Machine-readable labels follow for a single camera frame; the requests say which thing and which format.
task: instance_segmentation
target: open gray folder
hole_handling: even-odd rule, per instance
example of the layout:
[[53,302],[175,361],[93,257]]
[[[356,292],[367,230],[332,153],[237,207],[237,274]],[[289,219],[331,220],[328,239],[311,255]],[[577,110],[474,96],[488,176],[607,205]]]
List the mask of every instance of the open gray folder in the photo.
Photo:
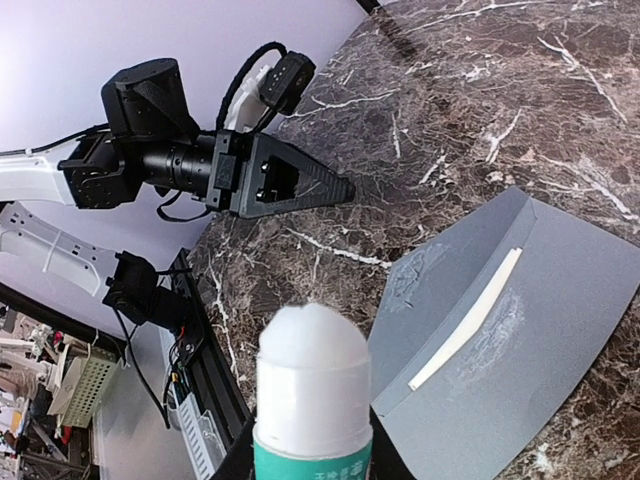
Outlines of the open gray folder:
[[640,249],[517,188],[397,261],[369,339],[373,408],[413,475],[498,475],[589,370],[639,283]]

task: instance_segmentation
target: white wall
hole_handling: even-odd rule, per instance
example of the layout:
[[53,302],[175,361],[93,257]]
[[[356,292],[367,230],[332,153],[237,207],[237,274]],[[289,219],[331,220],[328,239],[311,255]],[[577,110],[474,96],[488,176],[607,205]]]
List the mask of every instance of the white wall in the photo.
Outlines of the white wall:
[[[355,0],[2,0],[0,150],[37,146],[102,123],[101,86],[118,70],[174,57],[192,116],[212,128],[229,82],[255,48],[272,40],[309,55],[319,67],[362,21]],[[202,208],[188,195],[172,210]],[[191,246],[206,221],[167,224],[146,188],[133,205],[78,211],[26,205],[68,232],[127,249],[158,268]],[[19,259],[0,254],[0,281],[87,324],[117,332],[96,299]]]

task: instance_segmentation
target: white cylinder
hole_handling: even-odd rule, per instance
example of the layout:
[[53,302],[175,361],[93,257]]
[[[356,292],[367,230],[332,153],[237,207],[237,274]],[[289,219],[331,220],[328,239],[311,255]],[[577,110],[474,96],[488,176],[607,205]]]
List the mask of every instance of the white cylinder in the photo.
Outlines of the white cylinder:
[[370,444],[367,341],[317,304],[285,307],[260,336],[255,440],[298,459],[330,459]]

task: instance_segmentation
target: glue stick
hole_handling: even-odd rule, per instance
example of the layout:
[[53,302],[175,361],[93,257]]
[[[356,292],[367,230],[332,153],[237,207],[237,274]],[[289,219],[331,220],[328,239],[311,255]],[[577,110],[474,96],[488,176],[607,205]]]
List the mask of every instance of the glue stick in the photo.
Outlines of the glue stick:
[[281,309],[260,335],[256,480],[366,480],[373,430],[367,341],[317,304]]

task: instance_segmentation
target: brown marble surface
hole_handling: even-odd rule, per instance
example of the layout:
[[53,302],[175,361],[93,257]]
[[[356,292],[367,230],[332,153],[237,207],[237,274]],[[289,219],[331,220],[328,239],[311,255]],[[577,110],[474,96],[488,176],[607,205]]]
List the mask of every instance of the brown marble surface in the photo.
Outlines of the brown marble surface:
[[[258,335],[316,300],[367,332],[390,262],[509,185],[640,246],[640,2],[411,0],[367,19],[277,132],[356,201],[215,219],[191,255],[248,403]],[[640,299],[500,479],[640,479]]]

